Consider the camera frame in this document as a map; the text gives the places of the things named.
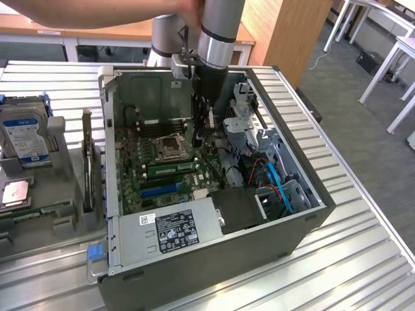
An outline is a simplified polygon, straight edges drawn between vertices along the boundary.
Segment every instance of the aluminum workbench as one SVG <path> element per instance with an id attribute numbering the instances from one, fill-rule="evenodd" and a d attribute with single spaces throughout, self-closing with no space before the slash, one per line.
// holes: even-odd
<path id="1" fill-rule="evenodd" d="M 9 62 L 0 69 L 0 93 L 45 89 L 54 114 L 67 120 L 71 148 L 80 146 L 82 108 L 90 107 L 103 150 L 99 65 Z M 415 310 L 414 255 L 284 77 L 271 67 L 261 70 L 260 80 L 285 86 L 285 99 L 274 103 L 338 207 L 290 256 L 160 310 Z M 0 259 L 0 310 L 105 310 L 96 284 L 86 279 L 88 242 L 104 235 Z"/>

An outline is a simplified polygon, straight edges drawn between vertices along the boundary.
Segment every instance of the green circuit board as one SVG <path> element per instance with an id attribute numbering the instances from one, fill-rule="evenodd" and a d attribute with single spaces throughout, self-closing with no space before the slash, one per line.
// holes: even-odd
<path id="1" fill-rule="evenodd" d="M 183 158 L 160 160 L 155 143 L 158 138 L 143 137 L 135 128 L 115 131 L 117 183 L 124 215 L 194 200 L 195 190 L 212 192 L 227 187 L 218 155 L 205 148 L 193 148 L 191 130 L 165 137 L 181 139 Z M 176 191 L 143 197 L 143 191 L 174 186 Z"/>

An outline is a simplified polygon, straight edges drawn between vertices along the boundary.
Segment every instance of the white table leg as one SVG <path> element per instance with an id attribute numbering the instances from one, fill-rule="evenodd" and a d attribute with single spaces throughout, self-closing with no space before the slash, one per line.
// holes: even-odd
<path id="1" fill-rule="evenodd" d="M 406 101 L 409 95 L 414 91 L 414 89 L 415 89 L 415 82 L 408 88 L 408 91 L 401 97 L 401 100 Z"/>
<path id="2" fill-rule="evenodd" d="M 405 37 L 406 38 L 409 38 L 409 37 L 411 37 L 412 36 L 412 29 L 409 29 L 408 31 L 407 31 L 407 34 L 405 35 Z M 398 78 L 398 76 L 399 76 L 399 74 L 401 73 L 401 71 L 408 65 L 408 63 L 409 63 L 409 60 L 410 60 L 410 56 L 407 56 L 404 60 L 403 60 L 403 62 L 402 62 L 402 64 L 399 66 L 399 68 L 396 70 L 396 72 L 394 73 L 394 75 L 393 75 L 393 77 L 392 77 L 392 82 L 395 82 L 396 81 L 396 79 Z"/>
<path id="3" fill-rule="evenodd" d="M 343 27 L 341 28 L 339 34 L 336 37 L 336 42 L 340 42 L 340 40 L 343 38 L 343 34 L 346 31 L 346 28 L 348 27 L 350 23 L 351 17 L 353 16 L 355 9 L 356 9 L 356 5 L 352 5 L 350 9 L 350 13 L 347 16 L 346 20 L 344 21 Z"/>
<path id="4" fill-rule="evenodd" d="M 410 113 L 410 111 L 415 106 L 415 96 L 410 100 L 410 102 L 403 108 L 401 113 L 396 117 L 392 124 L 388 127 L 387 131 L 389 134 L 392 134 L 397 126 L 402 122 L 402 120 Z"/>
<path id="5" fill-rule="evenodd" d="M 78 61 L 78 40 L 76 38 L 63 37 L 62 41 L 65 46 L 66 56 L 68 62 L 79 62 Z"/>
<path id="6" fill-rule="evenodd" d="M 378 81 L 385 75 L 388 68 L 390 67 L 390 64 L 394 60 L 398 50 L 399 50 L 399 45 L 398 45 L 398 42 L 396 42 L 394 47 L 392 48 L 392 50 L 389 52 L 389 55 L 386 57 L 385 61 L 383 62 L 382 66 L 379 68 L 376 75 L 373 77 L 373 79 L 370 82 L 368 88 L 363 93 L 361 99 L 359 99 L 359 102 L 361 104 L 364 104 L 364 102 L 366 102 L 366 99 L 368 99 L 370 93 L 374 90 L 374 88 L 375 88 L 376 84 L 378 83 Z"/>
<path id="7" fill-rule="evenodd" d="M 239 56 L 238 65 L 246 66 L 248 65 L 249 56 L 251 55 L 252 45 L 243 45 L 241 55 Z"/>
<path id="8" fill-rule="evenodd" d="M 327 53 L 329 51 L 331 42 L 333 41 L 333 39 L 334 39 L 334 37 L 336 35 L 336 32 L 337 32 L 340 24 L 342 23 L 342 20 L 343 20 L 344 16 L 346 15 L 346 12 L 347 12 L 348 7 L 349 7 L 349 1 L 348 0 L 345 0 L 344 5 L 343 5 L 343 8 L 340 11 L 340 14 L 338 15 L 338 18 L 336 20 L 335 26 L 333 27 L 333 30 L 331 31 L 330 37 L 329 37 L 329 39 L 326 42 L 326 46 L 323 49 L 324 52 Z"/>
<path id="9" fill-rule="evenodd" d="M 359 30 L 361 29 L 362 25 L 364 24 L 364 22 L 366 21 L 366 18 L 368 18 L 370 12 L 370 8 L 366 8 L 366 11 L 364 12 L 361 21 L 359 22 L 359 24 L 357 25 L 357 28 L 355 30 L 355 33 L 353 34 L 353 36 L 350 39 L 350 44 L 353 44 L 355 42 L 357 33 L 359 32 Z"/>

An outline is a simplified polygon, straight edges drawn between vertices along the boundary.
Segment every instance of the white sticker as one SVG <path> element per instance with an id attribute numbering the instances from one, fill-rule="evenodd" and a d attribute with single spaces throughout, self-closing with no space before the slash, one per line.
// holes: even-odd
<path id="1" fill-rule="evenodd" d="M 179 164 L 177 166 L 178 170 L 190 170 L 191 168 L 193 168 L 193 162 L 192 163 L 183 163 L 183 164 Z"/>
<path id="2" fill-rule="evenodd" d="M 38 135 L 39 123 L 36 119 L 3 121 L 14 150 L 25 162 L 37 162 L 47 158 L 45 140 Z"/>
<path id="3" fill-rule="evenodd" d="M 156 172 L 156 175 L 159 175 L 159 174 L 170 174 L 170 173 L 175 173 L 175 172 L 176 172 L 176 169 L 175 168 L 169 168 L 168 170 L 158 170 Z"/>
<path id="4" fill-rule="evenodd" d="M 39 216 L 40 216 L 40 213 L 26 214 L 26 215 L 23 215 L 23 216 L 13 218 L 13 221 L 17 222 L 19 220 L 24 220 L 24 219 L 27 219 L 27 218 L 34 218 L 34 217 L 39 217 Z"/>
<path id="5" fill-rule="evenodd" d="M 192 241 L 192 240 L 194 240 L 194 239 L 196 239 L 197 238 L 197 234 L 195 233 L 195 234 L 193 234 L 193 235 L 189 235 L 188 236 L 188 239 L 189 239 L 189 241 Z"/>
<path id="6" fill-rule="evenodd" d="M 43 209 L 40 209 L 42 214 L 47 214 L 47 213 L 51 213 L 54 212 L 56 209 L 56 206 L 51 206 L 51 207 L 45 207 Z"/>
<path id="7" fill-rule="evenodd" d="M 156 221 L 156 214 L 140 216 L 140 225 L 153 224 Z"/>
<path id="8" fill-rule="evenodd" d="M 55 36 L 60 36 L 60 31 L 38 30 L 38 34 L 54 34 Z"/>
<path id="9" fill-rule="evenodd" d="M 182 87 L 182 81 L 172 81 L 171 88 L 172 89 L 180 89 Z"/>

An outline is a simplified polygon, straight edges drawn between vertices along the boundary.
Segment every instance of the power supply label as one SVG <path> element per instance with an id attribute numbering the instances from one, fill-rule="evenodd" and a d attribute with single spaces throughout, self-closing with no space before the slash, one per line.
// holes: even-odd
<path id="1" fill-rule="evenodd" d="M 38 120 L 8 120 L 3 121 L 3 126 L 20 160 L 37 162 L 47 158 L 45 139 L 38 135 Z"/>
<path id="2" fill-rule="evenodd" d="M 157 217 L 156 228 L 158 244 L 163 254 L 199 243 L 191 209 Z"/>

